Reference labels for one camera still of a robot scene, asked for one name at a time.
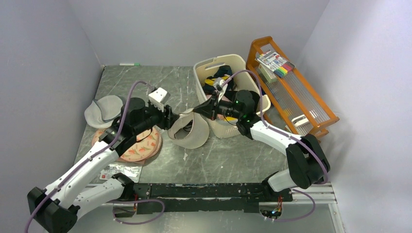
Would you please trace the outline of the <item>white mesh laundry bag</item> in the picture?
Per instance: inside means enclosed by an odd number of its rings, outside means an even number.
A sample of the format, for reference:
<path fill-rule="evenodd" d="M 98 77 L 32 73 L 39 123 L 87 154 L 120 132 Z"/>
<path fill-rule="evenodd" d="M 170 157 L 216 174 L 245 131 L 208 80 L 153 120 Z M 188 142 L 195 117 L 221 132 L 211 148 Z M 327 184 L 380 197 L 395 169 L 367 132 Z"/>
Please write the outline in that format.
<path fill-rule="evenodd" d="M 205 144 L 209 137 L 209 125 L 200 114 L 194 113 L 193 108 L 187 109 L 179 115 L 179 119 L 167 130 L 171 141 L 186 149 L 196 149 Z M 192 130 L 182 130 L 188 124 L 192 124 Z"/>

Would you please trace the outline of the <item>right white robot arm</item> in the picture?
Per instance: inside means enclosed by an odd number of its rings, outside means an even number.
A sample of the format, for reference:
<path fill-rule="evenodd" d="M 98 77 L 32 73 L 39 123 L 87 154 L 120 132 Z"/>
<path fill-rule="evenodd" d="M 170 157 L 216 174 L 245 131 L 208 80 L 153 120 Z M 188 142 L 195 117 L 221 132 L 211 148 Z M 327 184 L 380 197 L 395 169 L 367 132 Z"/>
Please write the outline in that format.
<path fill-rule="evenodd" d="M 235 92 L 232 101 L 225 101 L 219 99 L 218 93 L 213 93 L 193 111 L 210 120 L 219 115 L 235 118 L 241 135 L 269 145 L 286 156 L 287 169 L 265 179 L 262 195 L 266 200 L 275 200 L 284 189 L 307 189 L 313 184 L 325 183 L 330 165 L 318 139 L 312 134 L 300 136 L 269 124 L 257 114 L 256 97 L 256 92 L 241 90 Z"/>

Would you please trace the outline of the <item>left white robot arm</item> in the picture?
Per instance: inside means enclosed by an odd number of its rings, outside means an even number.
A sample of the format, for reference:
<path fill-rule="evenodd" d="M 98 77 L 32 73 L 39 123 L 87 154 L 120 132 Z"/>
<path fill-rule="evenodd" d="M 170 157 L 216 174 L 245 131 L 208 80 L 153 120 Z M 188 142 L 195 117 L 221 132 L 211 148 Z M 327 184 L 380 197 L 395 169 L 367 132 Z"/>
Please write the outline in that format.
<path fill-rule="evenodd" d="M 134 145 L 138 134 L 154 126 L 170 129 L 178 118 L 169 105 L 160 106 L 155 100 L 128 99 L 122 114 L 81 160 L 46 188 L 34 187 L 28 193 L 29 220 L 35 220 L 49 233 L 67 233 L 80 217 L 103 203 L 139 203 L 139 199 L 133 199 L 134 181 L 122 173 L 86 192 L 83 189 Z"/>

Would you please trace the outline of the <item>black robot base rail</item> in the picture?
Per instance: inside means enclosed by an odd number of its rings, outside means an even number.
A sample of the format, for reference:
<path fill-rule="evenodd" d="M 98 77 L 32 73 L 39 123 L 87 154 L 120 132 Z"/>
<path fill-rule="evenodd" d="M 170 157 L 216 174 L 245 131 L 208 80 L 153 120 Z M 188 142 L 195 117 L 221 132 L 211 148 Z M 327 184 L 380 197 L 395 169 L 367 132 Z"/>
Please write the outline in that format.
<path fill-rule="evenodd" d="M 258 213 L 264 202 L 292 201 L 290 189 L 273 191 L 267 183 L 136 183 L 115 201 L 142 201 L 137 214 L 198 211 Z"/>

